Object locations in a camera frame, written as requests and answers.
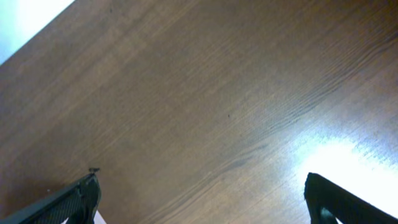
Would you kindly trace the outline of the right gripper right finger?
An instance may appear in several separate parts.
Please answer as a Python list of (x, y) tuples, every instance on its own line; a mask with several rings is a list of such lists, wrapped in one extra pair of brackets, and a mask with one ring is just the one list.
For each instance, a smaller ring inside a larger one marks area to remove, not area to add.
[(304, 198), (310, 223), (397, 223), (397, 218), (316, 173), (308, 173)]

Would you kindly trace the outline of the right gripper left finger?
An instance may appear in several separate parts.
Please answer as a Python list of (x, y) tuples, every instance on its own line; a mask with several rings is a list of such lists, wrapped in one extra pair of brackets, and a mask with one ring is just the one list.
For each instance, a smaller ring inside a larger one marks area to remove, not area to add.
[(1, 220), (1, 224), (94, 224), (101, 189), (94, 172)]

